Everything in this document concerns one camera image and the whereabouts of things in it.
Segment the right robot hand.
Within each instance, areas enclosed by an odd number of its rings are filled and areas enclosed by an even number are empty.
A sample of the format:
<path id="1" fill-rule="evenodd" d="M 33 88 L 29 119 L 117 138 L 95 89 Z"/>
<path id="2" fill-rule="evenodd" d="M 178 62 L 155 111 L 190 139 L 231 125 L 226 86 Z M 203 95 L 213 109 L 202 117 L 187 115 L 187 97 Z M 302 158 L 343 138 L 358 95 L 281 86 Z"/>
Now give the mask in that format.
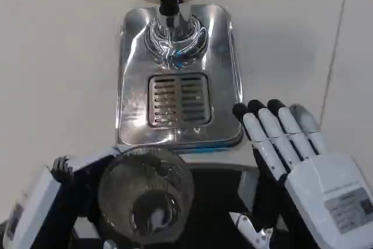
<path id="1" fill-rule="evenodd" d="M 372 247 L 372 188 L 304 106 L 251 100 L 233 114 L 259 169 L 252 211 L 230 213 L 252 248 Z"/>

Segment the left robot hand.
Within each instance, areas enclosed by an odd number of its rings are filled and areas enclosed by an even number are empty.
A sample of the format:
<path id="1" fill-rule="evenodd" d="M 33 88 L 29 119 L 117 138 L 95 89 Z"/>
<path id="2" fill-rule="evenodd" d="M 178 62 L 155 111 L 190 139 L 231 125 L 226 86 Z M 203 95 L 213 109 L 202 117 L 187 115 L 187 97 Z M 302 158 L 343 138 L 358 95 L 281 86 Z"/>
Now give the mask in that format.
<path id="1" fill-rule="evenodd" d="M 114 200 L 103 187 L 107 169 L 130 151 L 119 145 L 42 165 L 1 224 L 1 248 L 137 248 L 103 209 Z"/>

